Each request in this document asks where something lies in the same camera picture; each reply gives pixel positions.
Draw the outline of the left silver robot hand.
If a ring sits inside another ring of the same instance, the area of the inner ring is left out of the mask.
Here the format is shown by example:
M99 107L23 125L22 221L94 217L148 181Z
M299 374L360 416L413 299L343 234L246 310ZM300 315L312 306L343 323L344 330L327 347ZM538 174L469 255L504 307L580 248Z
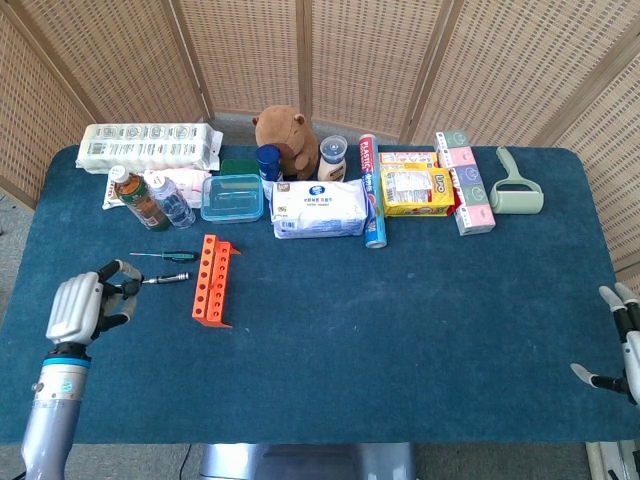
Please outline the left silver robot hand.
M54 345L90 345L99 335L128 323L143 274L116 259L99 270L77 275L57 289L46 330Z

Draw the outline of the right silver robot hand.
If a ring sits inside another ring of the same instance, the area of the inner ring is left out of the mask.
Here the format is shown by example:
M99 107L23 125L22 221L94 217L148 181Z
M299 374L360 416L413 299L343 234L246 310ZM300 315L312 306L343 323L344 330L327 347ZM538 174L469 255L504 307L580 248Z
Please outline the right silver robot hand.
M622 376L595 374L578 363L571 363L570 368L584 383L624 395L639 408L639 296L621 282L614 289L600 286L599 294L614 318L624 361Z

